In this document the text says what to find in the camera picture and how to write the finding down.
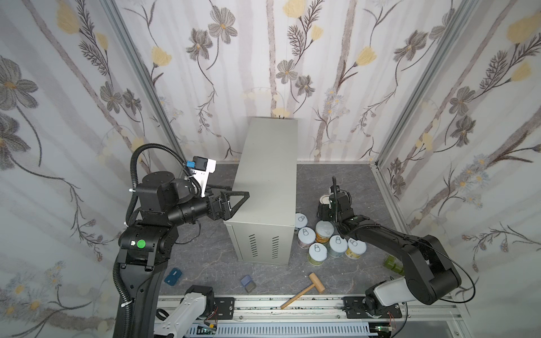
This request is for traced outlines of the orange can with plastic lid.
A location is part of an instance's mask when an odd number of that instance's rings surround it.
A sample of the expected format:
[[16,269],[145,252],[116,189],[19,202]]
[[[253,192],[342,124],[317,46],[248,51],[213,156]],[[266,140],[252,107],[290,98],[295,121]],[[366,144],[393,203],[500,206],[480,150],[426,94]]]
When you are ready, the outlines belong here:
[[316,241],[321,244],[326,244],[334,235],[335,227],[329,221],[318,221],[315,227]]

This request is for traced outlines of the green labelled white can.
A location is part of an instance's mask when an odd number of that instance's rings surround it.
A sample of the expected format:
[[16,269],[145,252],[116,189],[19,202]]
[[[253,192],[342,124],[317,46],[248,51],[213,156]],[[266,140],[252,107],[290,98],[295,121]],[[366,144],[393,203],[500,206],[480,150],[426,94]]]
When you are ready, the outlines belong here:
[[328,258],[328,249],[324,244],[313,243],[309,248],[308,262],[313,266],[321,266]]

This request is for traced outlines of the blue labelled tin can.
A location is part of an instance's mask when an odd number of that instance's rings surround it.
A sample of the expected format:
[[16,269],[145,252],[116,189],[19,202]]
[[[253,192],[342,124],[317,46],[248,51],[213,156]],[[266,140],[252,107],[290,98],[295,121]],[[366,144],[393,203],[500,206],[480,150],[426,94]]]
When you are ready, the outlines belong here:
[[319,208],[329,209],[331,207],[331,200],[329,194],[324,194],[319,199]]

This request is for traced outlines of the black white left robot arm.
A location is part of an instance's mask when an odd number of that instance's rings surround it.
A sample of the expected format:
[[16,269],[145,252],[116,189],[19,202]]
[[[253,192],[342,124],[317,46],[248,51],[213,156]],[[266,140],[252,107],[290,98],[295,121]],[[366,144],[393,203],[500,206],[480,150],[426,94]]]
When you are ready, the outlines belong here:
[[[175,158],[185,174],[177,178],[159,171],[138,178],[139,155],[158,149]],[[126,230],[118,240],[119,252],[113,281],[120,296],[114,337],[184,337],[196,320],[216,322],[230,318],[232,308],[221,306],[212,287],[191,286],[172,313],[158,309],[159,290],[165,279],[172,249],[178,244],[178,228],[201,218],[231,219],[249,199],[249,193],[207,184],[213,172],[210,159],[184,160],[167,146],[139,146],[130,160],[132,197],[125,216]]]

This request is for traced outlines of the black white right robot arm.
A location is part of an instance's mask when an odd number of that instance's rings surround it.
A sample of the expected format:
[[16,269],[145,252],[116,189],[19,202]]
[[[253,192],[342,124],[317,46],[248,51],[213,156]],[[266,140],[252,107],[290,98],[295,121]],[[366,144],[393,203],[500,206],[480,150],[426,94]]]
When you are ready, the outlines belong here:
[[330,221],[341,237],[375,246],[402,264],[401,277],[366,290],[363,310],[371,317],[380,317],[398,304],[410,301],[432,305],[462,285],[460,272],[466,270],[448,256],[438,238],[407,235],[356,214],[351,194],[340,188],[335,177],[328,206],[321,204],[318,215]]

